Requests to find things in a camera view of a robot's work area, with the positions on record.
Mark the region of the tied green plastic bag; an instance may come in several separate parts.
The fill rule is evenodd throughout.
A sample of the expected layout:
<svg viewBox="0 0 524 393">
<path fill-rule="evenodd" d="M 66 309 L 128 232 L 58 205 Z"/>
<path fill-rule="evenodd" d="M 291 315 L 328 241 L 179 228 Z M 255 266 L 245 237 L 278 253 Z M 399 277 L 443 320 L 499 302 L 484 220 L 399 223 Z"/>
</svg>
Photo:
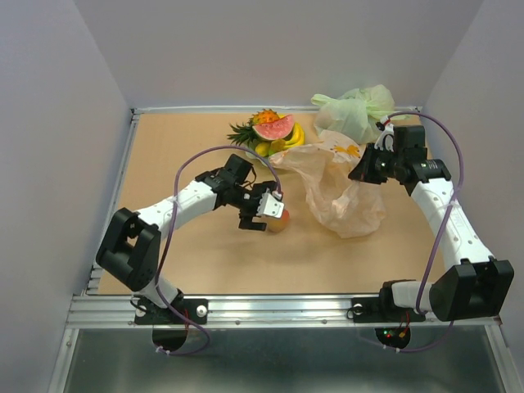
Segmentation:
<svg viewBox="0 0 524 393">
<path fill-rule="evenodd" d="M 311 103 L 318 107 L 314 120 L 317 135 L 333 131 L 360 145 L 376 142 L 382 133 L 376 123 L 397 109 L 391 91 L 382 84 L 354 88 L 338 98 L 317 93 Z"/>
</svg>

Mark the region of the fake peach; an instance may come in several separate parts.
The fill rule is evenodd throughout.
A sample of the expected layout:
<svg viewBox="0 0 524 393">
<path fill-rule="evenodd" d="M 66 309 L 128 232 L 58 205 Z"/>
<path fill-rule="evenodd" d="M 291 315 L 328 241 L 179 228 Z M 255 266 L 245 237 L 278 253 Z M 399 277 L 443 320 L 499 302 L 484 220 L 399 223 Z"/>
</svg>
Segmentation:
<svg viewBox="0 0 524 393">
<path fill-rule="evenodd" d="M 282 232 L 290 221 L 290 213 L 287 209 L 284 209 L 280 218 L 267 217 L 266 218 L 266 229 L 271 233 Z"/>
</svg>

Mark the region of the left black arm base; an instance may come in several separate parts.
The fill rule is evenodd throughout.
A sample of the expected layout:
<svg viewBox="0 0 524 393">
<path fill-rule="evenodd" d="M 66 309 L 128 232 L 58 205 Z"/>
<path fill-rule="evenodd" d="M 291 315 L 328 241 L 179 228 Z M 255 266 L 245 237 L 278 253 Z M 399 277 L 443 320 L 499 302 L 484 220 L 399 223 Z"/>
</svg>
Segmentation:
<svg viewBox="0 0 524 393">
<path fill-rule="evenodd" d="M 209 301 L 178 295 L 171 306 L 161 308 L 145 296 L 132 296 L 137 326 L 151 327 L 151 339 L 157 353 L 167 356 L 196 355 L 210 346 L 206 330 Z"/>
</svg>

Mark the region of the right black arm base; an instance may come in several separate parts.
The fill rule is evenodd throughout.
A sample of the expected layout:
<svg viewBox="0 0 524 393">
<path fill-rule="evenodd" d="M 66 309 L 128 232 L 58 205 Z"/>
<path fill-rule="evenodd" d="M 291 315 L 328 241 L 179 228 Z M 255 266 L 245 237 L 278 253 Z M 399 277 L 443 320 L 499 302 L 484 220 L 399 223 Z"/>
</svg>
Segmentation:
<svg viewBox="0 0 524 393">
<path fill-rule="evenodd" d="M 377 296 L 354 298 L 346 318 L 354 323 L 381 323 L 375 328 L 377 341 L 371 343 L 408 353 L 412 352 L 406 349 L 411 339 L 411 323 L 425 322 L 426 318 L 412 308 L 395 305 L 392 286 L 397 282 L 404 280 L 383 283 Z"/>
</svg>

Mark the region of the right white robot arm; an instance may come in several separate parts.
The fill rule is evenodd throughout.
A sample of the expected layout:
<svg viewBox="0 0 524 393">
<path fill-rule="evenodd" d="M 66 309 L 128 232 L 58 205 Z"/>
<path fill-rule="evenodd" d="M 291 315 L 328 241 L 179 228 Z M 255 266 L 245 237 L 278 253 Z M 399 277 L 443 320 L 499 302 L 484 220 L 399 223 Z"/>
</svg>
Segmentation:
<svg viewBox="0 0 524 393">
<path fill-rule="evenodd" d="M 371 184 L 394 179 L 404 186 L 435 236 L 430 255 L 443 255 L 445 271 L 434 283 L 386 282 L 377 298 L 378 313 L 395 319 L 412 309 L 443 322 L 498 315 L 514 277 L 512 265 L 496 259 L 477 236 L 446 165 L 428 156 L 425 129 L 392 124 L 380 129 L 349 178 Z"/>
</svg>

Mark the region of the fake banana bunch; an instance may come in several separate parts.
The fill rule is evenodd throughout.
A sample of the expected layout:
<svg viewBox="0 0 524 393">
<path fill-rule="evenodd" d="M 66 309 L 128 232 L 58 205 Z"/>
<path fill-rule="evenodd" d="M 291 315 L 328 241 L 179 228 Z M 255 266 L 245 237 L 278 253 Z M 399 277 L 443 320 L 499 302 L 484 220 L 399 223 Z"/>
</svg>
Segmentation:
<svg viewBox="0 0 524 393">
<path fill-rule="evenodd" d="M 293 147 L 302 146 L 305 143 L 305 132 L 302 127 L 295 123 L 289 139 L 278 139 L 270 143 L 269 154 L 273 155 L 280 151 L 289 150 Z"/>
</svg>

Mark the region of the fake green lime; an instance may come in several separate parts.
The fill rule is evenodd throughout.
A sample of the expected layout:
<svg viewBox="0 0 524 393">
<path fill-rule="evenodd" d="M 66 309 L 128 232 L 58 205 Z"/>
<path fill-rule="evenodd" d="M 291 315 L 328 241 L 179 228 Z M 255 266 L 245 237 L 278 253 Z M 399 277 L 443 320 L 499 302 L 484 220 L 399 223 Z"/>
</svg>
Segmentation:
<svg viewBox="0 0 524 393">
<path fill-rule="evenodd" d="M 262 157 L 268 157 L 269 156 L 269 150 L 271 147 L 270 142 L 259 142 L 255 146 L 255 152 Z"/>
</svg>

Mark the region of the aluminium front rail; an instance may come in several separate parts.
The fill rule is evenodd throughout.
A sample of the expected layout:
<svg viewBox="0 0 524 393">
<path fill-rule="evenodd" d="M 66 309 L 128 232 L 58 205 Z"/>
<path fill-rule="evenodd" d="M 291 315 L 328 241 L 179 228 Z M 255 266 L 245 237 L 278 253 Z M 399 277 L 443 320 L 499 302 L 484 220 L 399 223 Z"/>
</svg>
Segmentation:
<svg viewBox="0 0 524 393">
<path fill-rule="evenodd" d="M 399 322 L 358 323 L 350 308 L 361 295 L 253 295 L 210 296 L 207 330 L 235 328 L 379 328 L 409 324 L 447 327 L 432 314 L 423 322 L 403 317 Z M 70 329 L 139 328 L 129 296 L 76 296 L 70 303 L 65 326 Z"/>
</svg>

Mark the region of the banana print plastic bag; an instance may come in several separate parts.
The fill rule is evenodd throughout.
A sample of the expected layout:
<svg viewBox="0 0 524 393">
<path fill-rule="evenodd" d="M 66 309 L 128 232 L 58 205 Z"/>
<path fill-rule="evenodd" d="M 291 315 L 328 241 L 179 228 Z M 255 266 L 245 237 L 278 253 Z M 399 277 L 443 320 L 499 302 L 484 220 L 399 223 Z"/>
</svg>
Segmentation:
<svg viewBox="0 0 524 393">
<path fill-rule="evenodd" d="M 272 155 L 275 169 L 298 174 L 315 219 L 341 238 L 376 232 L 386 217 L 377 185 L 349 179 L 364 149 L 346 135 L 324 130 L 319 141 Z"/>
</svg>

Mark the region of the light green fruit plate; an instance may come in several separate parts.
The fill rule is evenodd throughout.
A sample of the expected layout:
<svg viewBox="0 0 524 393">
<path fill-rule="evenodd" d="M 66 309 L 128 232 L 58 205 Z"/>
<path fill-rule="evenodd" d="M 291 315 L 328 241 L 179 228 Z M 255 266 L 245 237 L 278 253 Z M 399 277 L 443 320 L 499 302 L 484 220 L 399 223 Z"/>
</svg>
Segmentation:
<svg viewBox="0 0 524 393">
<path fill-rule="evenodd" d="M 263 156 L 259 155 L 258 153 L 256 153 L 255 151 L 253 151 L 250 148 L 247 148 L 245 150 L 245 155 L 250 160 L 257 160 L 257 161 L 259 161 L 265 167 L 269 167 L 270 166 L 270 162 L 269 162 L 269 159 L 267 157 L 263 157 Z"/>
</svg>

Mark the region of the fake watermelon slice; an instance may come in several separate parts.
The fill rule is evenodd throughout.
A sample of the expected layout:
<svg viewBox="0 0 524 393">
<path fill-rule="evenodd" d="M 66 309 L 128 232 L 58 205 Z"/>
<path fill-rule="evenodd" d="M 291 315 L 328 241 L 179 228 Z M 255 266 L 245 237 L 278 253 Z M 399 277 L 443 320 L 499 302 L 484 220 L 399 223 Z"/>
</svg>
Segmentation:
<svg viewBox="0 0 524 393">
<path fill-rule="evenodd" d="M 294 115 L 286 115 L 270 123 L 255 124 L 252 128 L 259 138 L 274 141 L 287 137 L 293 130 L 294 124 Z"/>
</svg>

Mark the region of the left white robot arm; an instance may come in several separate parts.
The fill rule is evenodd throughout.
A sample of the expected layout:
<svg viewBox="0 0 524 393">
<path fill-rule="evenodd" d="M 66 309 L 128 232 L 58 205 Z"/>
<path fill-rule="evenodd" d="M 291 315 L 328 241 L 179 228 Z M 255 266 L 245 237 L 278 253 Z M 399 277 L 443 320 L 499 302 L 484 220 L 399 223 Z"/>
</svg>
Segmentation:
<svg viewBox="0 0 524 393">
<path fill-rule="evenodd" d="M 278 180 L 249 185 L 253 164 L 232 154 L 223 167 L 197 175 L 186 187 L 151 206 L 117 210 L 106 229 L 96 262 L 133 294 L 154 305 L 163 322 L 182 313 L 180 290 L 159 273 L 160 245 L 174 230 L 222 206 L 238 209 L 240 229 L 264 231 L 255 218 L 280 219 L 285 205 Z"/>
</svg>

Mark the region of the fake pineapple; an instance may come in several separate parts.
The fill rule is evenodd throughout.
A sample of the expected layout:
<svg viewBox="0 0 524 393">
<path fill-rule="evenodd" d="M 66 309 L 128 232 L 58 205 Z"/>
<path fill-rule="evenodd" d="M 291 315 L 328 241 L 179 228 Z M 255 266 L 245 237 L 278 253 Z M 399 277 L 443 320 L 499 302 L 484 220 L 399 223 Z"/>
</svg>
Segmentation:
<svg viewBox="0 0 524 393">
<path fill-rule="evenodd" d="M 254 148 L 260 142 L 272 142 L 272 138 L 260 136 L 254 129 L 256 125 L 273 123 L 280 119 L 280 115 L 272 109 L 263 109 L 256 112 L 246 123 L 230 124 L 231 133 L 227 140 L 232 145 Z"/>
</svg>

